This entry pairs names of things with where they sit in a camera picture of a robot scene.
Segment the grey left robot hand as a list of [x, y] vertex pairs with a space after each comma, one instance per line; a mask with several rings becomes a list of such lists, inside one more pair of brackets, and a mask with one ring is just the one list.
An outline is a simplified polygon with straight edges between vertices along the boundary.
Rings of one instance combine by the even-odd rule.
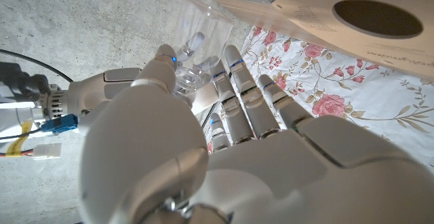
[[404, 150], [333, 115], [312, 117], [237, 48], [222, 100], [240, 142], [209, 153], [173, 94], [175, 51], [161, 45], [97, 113], [81, 154], [86, 223], [432, 223], [433, 175]]

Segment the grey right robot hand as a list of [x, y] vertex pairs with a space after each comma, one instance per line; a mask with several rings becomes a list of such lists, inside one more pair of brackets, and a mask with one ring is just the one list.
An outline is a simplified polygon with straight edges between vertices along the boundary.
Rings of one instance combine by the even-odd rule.
[[130, 87], [141, 72], [139, 68], [122, 68], [73, 81], [67, 90], [54, 90], [47, 98], [50, 120], [42, 125], [42, 132], [60, 134], [77, 130], [86, 135], [99, 112], [120, 91]]

